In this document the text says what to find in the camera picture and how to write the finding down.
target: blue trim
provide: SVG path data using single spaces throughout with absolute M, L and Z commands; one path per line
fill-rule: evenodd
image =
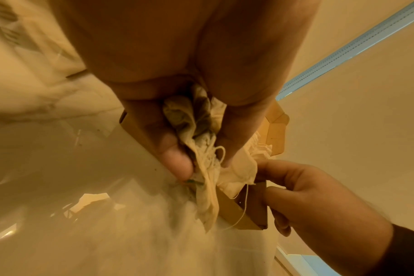
M 381 22 L 374 28 L 370 29 L 363 35 L 354 39 L 346 46 L 329 55 L 322 61 L 310 67 L 303 73 L 299 74 L 292 80 L 288 81 L 275 99 L 280 100 L 286 97 L 307 83 L 322 76 L 331 69 L 346 62 L 366 49 L 374 46 L 412 22 L 414 22 L 414 2 L 385 21 Z

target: hand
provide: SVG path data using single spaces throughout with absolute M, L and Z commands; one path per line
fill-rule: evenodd
M 283 86 L 320 0 L 51 0 L 87 68 L 119 97 L 135 137 L 178 179 L 193 165 L 161 100 L 196 82 L 228 105 L 229 164 Z
M 389 221 L 325 172 L 286 161 L 261 161 L 257 180 L 270 180 L 264 195 L 278 231 L 291 227 L 341 275 L 364 275 L 383 257 L 393 235 Z

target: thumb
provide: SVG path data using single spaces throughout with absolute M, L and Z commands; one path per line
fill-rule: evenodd
M 264 200 L 271 209 L 282 213 L 288 219 L 293 216 L 299 204 L 297 192 L 274 186 L 266 188 Z
M 216 139 L 216 145 L 225 148 L 225 158 L 222 163 L 224 167 L 231 163 L 237 151 L 257 131 L 270 103 L 268 99 L 249 105 L 226 107 L 221 130 Z M 222 154 L 222 151 L 217 152 L 218 159 L 222 158 Z

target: beige wall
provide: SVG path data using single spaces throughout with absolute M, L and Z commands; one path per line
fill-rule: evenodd
M 323 0 L 289 79 L 387 19 L 413 0 Z
M 281 158 L 326 170 L 414 229 L 414 23 L 280 105 L 291 118 Z M 305 250 L 281 243 L 289 254 Z

